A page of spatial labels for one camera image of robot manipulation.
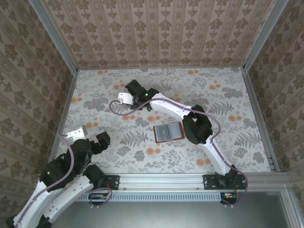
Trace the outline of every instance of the purple cable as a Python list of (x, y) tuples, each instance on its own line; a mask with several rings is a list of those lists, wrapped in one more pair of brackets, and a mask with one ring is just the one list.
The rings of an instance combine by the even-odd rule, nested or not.
[(242, 175), (244, 176), (245, 182), (246, 182), (244, 195), (243, 195), (243, 197), (242, 197), (237, 203), (233, 204), (233, 206), (236, 206), (236, 205), (238, 205), (240, 202), (242, 202), (243, 199), (245, 198), (245, 196), (247, 195), (247, 190), (248, 190), (248, 179), (247, 179), (247, 176), (246, 176), (243, 172), (241, 172), (240, 170), (238, 170), (238, 169), (232, 167), (231, 165), (229, 165), (229, 164), (224, 160), (224, 158), (223, 158), (223, 156), (221, 155), (221, 153), (219, 152), (218, 148), (217, 148), (217, 147), (215, 146), (215, 144), (213, 143), (213, 140), (220, 134), (221, 129), (222, 129), (221, 126), (220, 126), (219, 121), (218, 121), (214, 116), (212, 116), (212, 115), (210, 115), (210, 114), (208, 114), (208, 113), (201, 112), (201, 111), (197, 111), (197, 110), (192, 110), (192, 109), (189, 109), (189, 108), (185, 108), (185, 107), (183, 107), (182, 105), (179, 105), (179, 104), (177, 104), (177, 103), (175, 103), (175, 102), (173, 102), (173, 101), (170, 101), (170, 100), (167, 100), (167, 99), (162, 99), (162, 98), (153, 98), (153, 99), (151, 99), (151, 100), (149, 100), (149, 101), (146, 101), (145, 103), (143, 103), (141, 106), (139, 106), (139, 107), (136, 108), (135, 110), (133, 110), (133, 111), (131, 111), (131, 112), (129, 112), (129, 113), (125, 113), (125, 114), (117, 113), (117, 112), (115, 112), (115, 111), (112, 109), (112, 103), (114, 103), (114, 102), (120, 103), (120, 102), (117, 101), (117, 100), (111, 101), (110, 104), (109, 104), (109, 108), (110, 108), (110, 110), (111, 110), (112, 113), (114, 113), (114, 114), (116, 114), (116, 115), (124, 116), (124, 115), (130, 115), (130, 114), (132, 114), (132, 113), (138, 111), (139, 109), (141, 109), (142, 107), (144, 107), (146, 104), (148, 104), (148, 103), (151, 102), (151, 101), (163, 101), (163, 102), (168, 102), (168, 103), (170, 103), (170, 104), (172, 104), (172, 105), (174, 105), (174, 106), (176, 106), (176, 107), (178, 107), (178, 108), (180, 108), (180, 109), (183, 109), (183, 110), (186, 110), (186, 111), (189, 111), (189, 112), (198, 113), (198, 114), (207, 116), (207, 117), (209, 117), (210, 119), (212, 119), (212, 120), (218, 125), (218, 132), (216, 132), (216, 133), (214, 134), (214, 136), (211, 137), (210, 142), (211, 142), (212, 146), (214, 147), (215, 151), (218, 153), (218, 155), (219, 155), (219, 156), (221, 157), (221, 159), (223, 160), (223, 162), (224, 162), (229, 168), (231, 168), (232, 170), (234, 170), (234, 171), (236, 171), (236, 172), (239, 172), (240, 174), (242, 174)]
[(74, 167), (74, 154), (73, 154), (73, 150), (71, 148), (71, 146), (69, 145), (68, 141), (64, 138), (64, 136), (66, 135), (60, 135), (60, 134), (57, 134), (67, 145), (67, 148), (68, 148), (68, 151), (70, 152), (71, 154), (71, 166), (70, 166), (70, 169), (68, 170), (68, 172), (59, 180), (57, 180), (56, 182), (54, 182), (53, 184), (49, 185), (48, 187), (46, 187), (45, 189), (41, 190), (40, 192), (37, 193), (37, 195), (32, 199), (32, 201), (28, 204), (28, 206), (25, 208), (25, 210), (23, 211), (23, 213), (21, 214), (17, 224), (15, 225), (15, 228), (17, 228), (20, 224), (20, 222), (22, 221), (22, 219), (24, 218), (25, 214), (27, 213), (27, 211), (29, 210), (29, 208), (32, 206), (32, 204), (34, 203), (34, 201), (36, 199), (38, 199), (38, 197), (45, 191), (51, 189), (52, 187), (58, 185), (59, 183), (61, 183), (62, 181), (64, 181), (69, 175), (70, 173), (72, 172), (73, 170), (73, 167)]
[(92, 207), (94, 207), (94, 206), (95, 206), (96, 208), (102, 207), (102, 206), (104, 206), (105, 204), (107, 204), (107, 203), (109, 202), (109, 200), (111, 199), (111, 197), (112, 197), (112, 195), (113, 195), (113, 192), (112, 192), (112, 189), (110, 189), (110, 188), (93, 189), (93, 190), (87, 191), (87, 193), (95, 192), (95, 191), (101, 191), (101, 190), (107, 190), (107, 191), (109, 191), (109, 192), (111, 193), (111, 195), (110, 195), (110, 196), (109, 196), (101, 205), (98, 205), (98, 206), (95, 206), (95, 205), (92, 203), (92, 198), (93, 198), (94, 196), (100, 195), (100, 193), (96, 193), (96, 194), (94, 194), (94, 195), (91, 195), (91, 197), (90, 197), (90, 204), (91, 204)]

